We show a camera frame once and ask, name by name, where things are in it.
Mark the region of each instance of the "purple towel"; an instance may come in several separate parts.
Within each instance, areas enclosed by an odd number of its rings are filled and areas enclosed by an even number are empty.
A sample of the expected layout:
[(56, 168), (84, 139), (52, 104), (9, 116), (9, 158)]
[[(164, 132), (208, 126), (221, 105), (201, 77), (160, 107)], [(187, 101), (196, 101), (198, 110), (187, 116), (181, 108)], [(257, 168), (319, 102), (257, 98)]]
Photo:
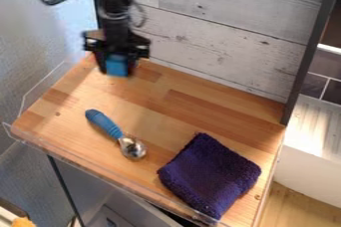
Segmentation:
[(261, 169), (252, 161), (199, 133), (167, 165), (161, 182), (192, 208), (214, 219), (256, 182)]

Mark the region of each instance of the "wooden tabletop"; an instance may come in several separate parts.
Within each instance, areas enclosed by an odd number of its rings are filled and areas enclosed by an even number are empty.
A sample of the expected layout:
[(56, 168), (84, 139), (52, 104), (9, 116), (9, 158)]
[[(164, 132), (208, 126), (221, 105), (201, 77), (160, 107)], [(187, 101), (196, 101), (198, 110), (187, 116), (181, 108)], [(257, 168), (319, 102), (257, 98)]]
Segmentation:
[[(97, 109), (142, 140), (148, 155), (124, 158), (117, 143), (89, 124)], [(271, 178), (284, 126), (283, 105), (148, 61), (131, 79), (102, 75), (84, 59), (30, 106), (12, 132), (99, 178), (125, 187), (181, 216), (195, 213), (160, 183), (157, 170), (194, 136), (206, 132), (254, 161), (258, 181), (222, 216), (221, 226), (252, 226)]]

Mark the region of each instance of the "wood panel wall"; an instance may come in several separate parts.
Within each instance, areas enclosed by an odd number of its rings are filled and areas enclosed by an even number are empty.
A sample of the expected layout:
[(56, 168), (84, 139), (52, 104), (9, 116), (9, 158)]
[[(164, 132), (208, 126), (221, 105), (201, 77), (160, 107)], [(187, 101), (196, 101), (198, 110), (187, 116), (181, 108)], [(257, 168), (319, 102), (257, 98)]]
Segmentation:
[(139, 0), (152, 60), (285, 103), (322, 0)]

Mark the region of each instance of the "metal frame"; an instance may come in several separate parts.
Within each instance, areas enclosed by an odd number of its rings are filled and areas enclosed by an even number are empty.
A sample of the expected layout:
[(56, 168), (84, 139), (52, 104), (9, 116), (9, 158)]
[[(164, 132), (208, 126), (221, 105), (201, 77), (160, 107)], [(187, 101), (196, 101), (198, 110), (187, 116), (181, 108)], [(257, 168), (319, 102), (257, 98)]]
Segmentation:
[(48, 157), (48, 159), (49, 159), (49, 161), (51, 163), (51, 166), (52, 166), (53, 170), (55, 171), (55, 174), (56, 174), (56, 176), (57, 176), (57, 178), (59, 180), (59, 183), (61, 184), (61, 186), (62, 186), (62, 188), (64, 190), (64, 193), (67, 196), (67, 199), (68, 199), (72, 209), (75, 212), (76, 217), (78, 218), (78, 221), (79, 221), (81, 227), (86, 227), (84, 222), (83, 222), (83, 219), (82, 219), (82, 217), (80, 215), (80, 212), (78, 211), (77, 206), (76, 206), (76, 204), (75, 204), (75, 202), (74, 202), (74, 200), (73, 200), (73, 198), (71, 196), (71, 193), (70, 193), (70, 191), (68, 189), (68, 186), (67, 186), (67, 184), (64, 181), (63, 175), (62, 175), (62, 173), (60, 172), (60, 170), (59, 170), (59, 168), (57, 166), (57, 163), (56, 163), (55, 159), (52, 156), (50, 156), (50, 155), (47, 155), (47, 157)]
[(301, 61), (301, 65), (298, 69), (296, 79), (292, 86), (288, 101), (285, 105), (284, 113), (281, 119), (281, 123), (284, 125), (287, 125), (289, 123), (291, 114), (293, 112), (299, 93), (301, 91), (304, 79), (309, 71), (309, 67), (314, 58), (317, 45), (320, 42), (323, 30), (328, 21), (330, 13), (333, 10), (335, 1), (336, 0), (322, 0), (322, 4), (315, 21), (313, 31), (310, 35), (307, 48), (305, 49), (305, 53)]

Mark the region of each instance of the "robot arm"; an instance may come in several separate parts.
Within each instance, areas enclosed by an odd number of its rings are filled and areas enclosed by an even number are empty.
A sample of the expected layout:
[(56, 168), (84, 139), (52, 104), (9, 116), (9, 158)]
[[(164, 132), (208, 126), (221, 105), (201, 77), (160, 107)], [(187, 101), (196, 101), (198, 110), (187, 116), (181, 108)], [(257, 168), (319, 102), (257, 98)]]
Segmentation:
[[(41, 1), (57, 5), (66, 0)], [(151, 41), (132, 30), (130, 8), (134, 4), (134, 0), (97, 0), (96, 11), (102, 29), (84, 32), (83, 37), (85, 50), (95, 54), (104, 74), (130, 76), (139, 58), (149, 57)]]

